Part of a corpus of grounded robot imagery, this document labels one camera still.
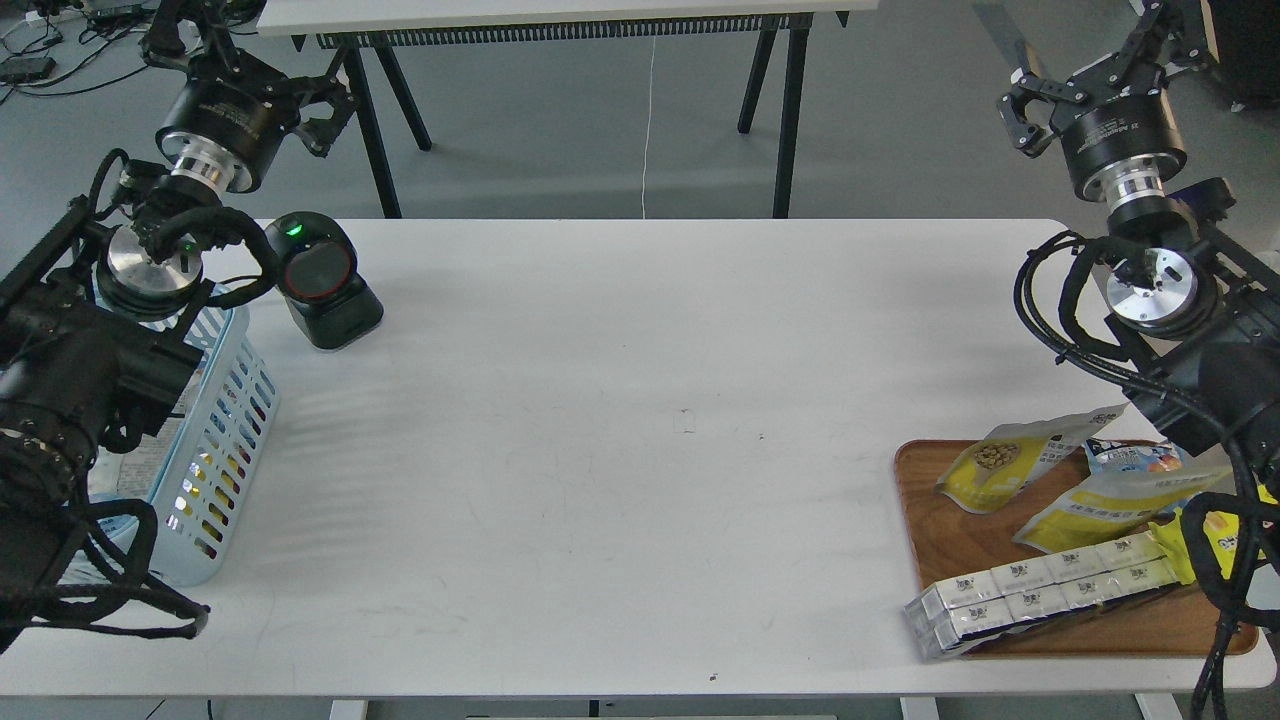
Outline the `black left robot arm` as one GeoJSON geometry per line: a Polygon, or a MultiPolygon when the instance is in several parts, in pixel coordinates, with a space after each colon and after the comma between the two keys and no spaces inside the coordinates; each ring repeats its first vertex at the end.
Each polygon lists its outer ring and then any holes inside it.
{"type": "Polygon", "coordinates": [[[223,202],[259,188],[282,142],[328,155],[356,108],[338,53],[289,77],[234,45],[219,1],[163,1],[148,67],[186,73],[156,135],[164,164],[111,150],[91,191],[3,279],[3,646],[29,628],[109,634],[136,601],[179,620],[132,635],[193,638],[209,607],[152,570],[157,511],[95,501],[101,451],[159,434],[197,372],[202,310],[279,290],[308,341],[339,347],[381,319],[337,223],[296,211],[268,228],[223,202]]]}

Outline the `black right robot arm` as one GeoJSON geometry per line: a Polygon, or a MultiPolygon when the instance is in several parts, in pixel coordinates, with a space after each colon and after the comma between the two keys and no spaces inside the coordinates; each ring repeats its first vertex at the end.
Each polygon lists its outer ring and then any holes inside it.
{"type": "Polygon", "coordinates": [[[1001,5],[984,10],[1014,65],[998,100],[1012,146],[1037,158],[1059,142],[1075,196],[1108,209],[1101,237],[1065,231],[1032,250],[1014,302],[1059,363],[1120,387],[1188,454],[1228,455],[1234,491],[1196,496],[1180,530],[1219,611],[1192,715],[1224,719],[1230,641],[1277,629],[1247,596],[1277,565],[1279,279],[1221,231],[1236,201],[1224,178],[1166,188],[1187,164],[1170,82],[1220,60],[1210,4],[1146,1],[1135,22],[1119,50],[1056,81],[1001,5]]]}

